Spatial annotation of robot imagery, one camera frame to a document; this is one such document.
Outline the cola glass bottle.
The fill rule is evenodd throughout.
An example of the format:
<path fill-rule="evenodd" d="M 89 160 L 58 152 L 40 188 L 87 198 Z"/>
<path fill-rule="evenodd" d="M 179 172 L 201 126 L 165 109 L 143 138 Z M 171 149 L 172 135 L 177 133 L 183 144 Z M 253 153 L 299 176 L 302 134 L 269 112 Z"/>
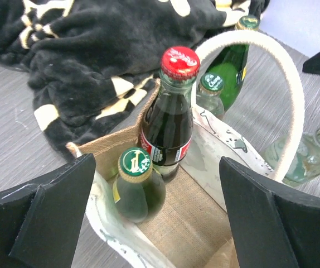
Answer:
<path fill-rule="evenodd" d="M 139 145 L 150 154 L 165 183 L 176 177 L 191 143 L 191 90 L 199 69 L 200 60 L 192 49 L 167 49 L 161 60 L 159 91 L 142 119 Z"/>

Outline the green bottle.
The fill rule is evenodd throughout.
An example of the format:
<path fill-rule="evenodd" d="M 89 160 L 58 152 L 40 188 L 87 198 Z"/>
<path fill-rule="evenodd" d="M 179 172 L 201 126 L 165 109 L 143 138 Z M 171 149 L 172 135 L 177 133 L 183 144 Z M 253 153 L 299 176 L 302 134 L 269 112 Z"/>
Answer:
<path fill-rule="evenodd" d="M 112 191 L 117 211 L 134 223 L 154 218 L 166 198 L 160 173 L 154 169 L 149 153 L 140 147 L 128 148 L 119 157 Z"/>
<path fill-rule="evenodd" d="M 249 45 L 237 44 L 224 47 L 207 68 L 224 80 L 220 98 L 227 111 L 238 97 L 246 75 Z"/>

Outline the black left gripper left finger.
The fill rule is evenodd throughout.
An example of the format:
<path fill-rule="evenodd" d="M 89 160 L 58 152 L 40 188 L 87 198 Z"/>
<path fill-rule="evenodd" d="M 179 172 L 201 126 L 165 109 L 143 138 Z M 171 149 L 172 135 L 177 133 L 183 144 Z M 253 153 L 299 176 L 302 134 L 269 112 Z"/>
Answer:
<path fill-rule="evenodd" d="M 0 192 L 0 267 L 71 267 L 95 168 L 85 154 Z"/>

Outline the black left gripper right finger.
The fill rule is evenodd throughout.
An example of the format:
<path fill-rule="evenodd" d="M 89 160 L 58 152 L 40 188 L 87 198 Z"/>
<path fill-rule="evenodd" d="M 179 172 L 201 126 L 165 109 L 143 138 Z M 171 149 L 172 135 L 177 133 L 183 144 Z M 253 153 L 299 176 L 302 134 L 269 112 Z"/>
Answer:
<path fill-rule="evenodd" d="M 240 267 L 320 267 L 320 198 L 219 162 Z"/>

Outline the brown canvas bag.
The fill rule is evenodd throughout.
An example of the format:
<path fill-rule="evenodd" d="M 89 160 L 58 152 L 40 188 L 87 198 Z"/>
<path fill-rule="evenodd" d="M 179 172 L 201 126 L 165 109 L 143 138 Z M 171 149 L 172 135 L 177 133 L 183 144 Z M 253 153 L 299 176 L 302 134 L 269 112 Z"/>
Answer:
<path fill-rule="evenodd" d="M 294 159 L 303 132 L 304 94 L 297 68 L 286 50 L 263 33 L 245 30 L 212 37 L 196 53 L 206 61 L 221 47 L 240 43 L 257 45 L 270 53 L 289 87 L 292 119 L 276 169 L 271 169 L 241 134 L 192 103 L 193 138 L 178 177 L 167 184 L 164 206 L 155 219 L 134 224 L 116 211 L 110 183 L 116 176 L 120 154 L 138 141 L 141 121 L 82 146 L 67 144 L 76 157 L 94 154 L 96 170 L 86 216 L 95 233 L 133 267 L 237 266 L 221 187 L 225 180 L 219 171 L 221 157 L 232 158 L 271 183 L 282 182 Z"/>

